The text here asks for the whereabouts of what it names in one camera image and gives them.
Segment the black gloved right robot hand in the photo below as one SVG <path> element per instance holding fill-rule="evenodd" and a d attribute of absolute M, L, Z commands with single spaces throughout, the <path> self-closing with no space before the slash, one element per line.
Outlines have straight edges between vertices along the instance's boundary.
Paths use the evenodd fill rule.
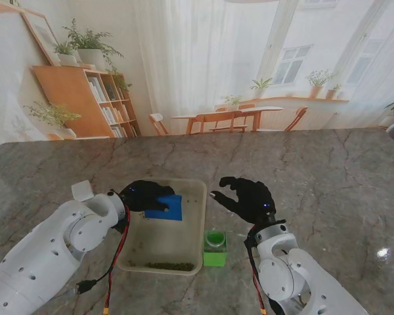
<path fill-rule="evenodd" d="M 219 191 L 212 191 L 209 194 L 228 211 L 254 225 L 276 222 L 274 200 L 269 189 L 262 182 L 254 182 L 245 178 L 223 177 L 219 181 L 219 186 L 228 186 L 236 192 L 237 201 Z"/>

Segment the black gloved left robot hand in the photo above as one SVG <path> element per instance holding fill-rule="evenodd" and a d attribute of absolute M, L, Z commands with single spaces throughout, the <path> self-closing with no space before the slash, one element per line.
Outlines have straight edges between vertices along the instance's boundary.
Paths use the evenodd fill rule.
<path fill-rule="evenodd" d="M 170 186 L 161 186 L 147 180 L 136 180 L 119 193 L 123 204 L 132 212 L 165 211 L 167 205 L 159 199 L 172 195 L 175 195 L 175 192 Z"/>

